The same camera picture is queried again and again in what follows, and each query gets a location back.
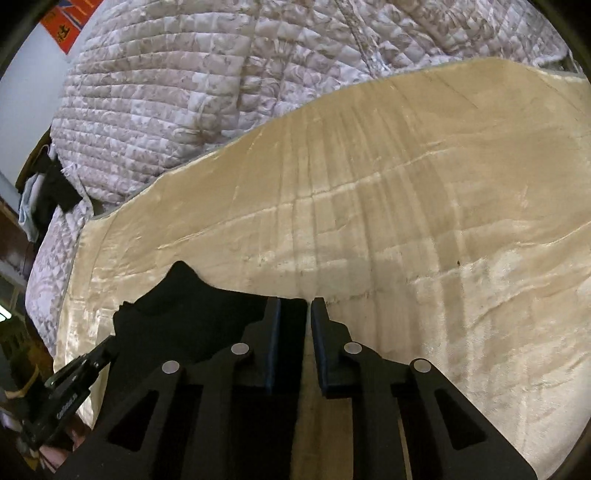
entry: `cloth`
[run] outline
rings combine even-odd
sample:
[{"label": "cloth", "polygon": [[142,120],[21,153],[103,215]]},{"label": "cloth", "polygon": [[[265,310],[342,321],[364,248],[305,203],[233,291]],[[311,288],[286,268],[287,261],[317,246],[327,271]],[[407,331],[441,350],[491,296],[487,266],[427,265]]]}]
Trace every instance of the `cloth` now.
[{"label": "cloth", "polygon": [[37,207],[39,189],[43,180],[44,176],[35,173],[25,182],[21,203],[18,206],[18,224],[27,234],[27,240],[31,243],[35,243],[39,237],[39,231],[33,221],[33,212]]},{"label": "cloth", "polygon": [[93,215],[92,204],[78,179],[76,166],[64,168],[62,172],[68,185],[73,186],[80,196],[80,202],[66,212],[59,205],[54,208],[25,292],[27,313],[52,356],[56,354],[63,292],[70,278],[78,237]]},{"label": "cloth", "polygon": [[239,342],[266,305],[265,297],[212,288],[176,262],[158,285],[113,316],[120,353],[109,371],[101,418],[165,361],[202,362]]},{"label": "cloth", "polygon": [[[215,287],[322,296],[354,340],[428,358],[544,480],[591,416],[590,127],[587,79],[498,59],[326,95],[85,226],[56,368],[182,259]],[[348,404],[312,364],[292,477],[350,478]]]},{"label": "cloth", "polygon": [[51,126],[91,198],[344,86],[471,57],[533,66],[564,41],[527,0],[106,0]]}]

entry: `light blue cloth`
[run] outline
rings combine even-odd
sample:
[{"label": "light blue cloth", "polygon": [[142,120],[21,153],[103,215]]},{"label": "light blue cloth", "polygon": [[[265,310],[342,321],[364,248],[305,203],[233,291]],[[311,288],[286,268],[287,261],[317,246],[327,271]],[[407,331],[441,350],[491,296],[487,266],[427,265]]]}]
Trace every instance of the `light blue cloth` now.
[{"label": "light blue cloth", "polygon": [[25,188],[21,196],[21,204],[18,207],[18,224],[27,234],[27,239],[34,243],[39,238],[39,230],[33,221],[33,213],[37,208],[37,198],[41,185],[45,180],[45,175],[35,173],[25,183]]}]

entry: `black clamp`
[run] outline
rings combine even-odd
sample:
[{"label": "black clamp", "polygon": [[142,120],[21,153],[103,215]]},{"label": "black clamp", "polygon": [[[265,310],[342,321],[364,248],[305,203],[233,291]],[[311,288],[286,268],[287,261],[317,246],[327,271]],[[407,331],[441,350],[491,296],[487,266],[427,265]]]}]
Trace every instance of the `black clamp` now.
[{"label": "black clamp", "polygon": [[410,365],[352,342],[312,302],[311,326],[320,388],[351,398],[354,479],[535,480],[532,467],[428,360]]}]

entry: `quilted comforter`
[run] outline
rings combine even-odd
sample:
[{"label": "quilted comforter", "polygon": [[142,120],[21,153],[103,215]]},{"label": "quilted comforter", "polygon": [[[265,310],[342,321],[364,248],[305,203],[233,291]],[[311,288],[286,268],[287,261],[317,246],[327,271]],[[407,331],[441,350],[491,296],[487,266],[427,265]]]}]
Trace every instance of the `quilted comforter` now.
[{"label": "quilted comforter", "polygon": [[[91,199],[160,174],[325,93],[448,61],[556,65],[569,49],[527,0],[105,0],[51,137]],[[27,288],[51,352],[89,202],[56,214]]]}]

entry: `white wall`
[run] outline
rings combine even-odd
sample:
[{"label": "white wall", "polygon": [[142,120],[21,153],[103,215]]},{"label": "white wall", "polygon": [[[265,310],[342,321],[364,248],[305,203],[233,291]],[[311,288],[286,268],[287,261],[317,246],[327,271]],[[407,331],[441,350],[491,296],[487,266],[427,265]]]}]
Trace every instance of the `white wall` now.
[{"label": "white wall", "polygon": [[108,3],[92,15],[68,55],[37,25],[0,80],[0,173],[12,184],[51,125],[70,62]]}]

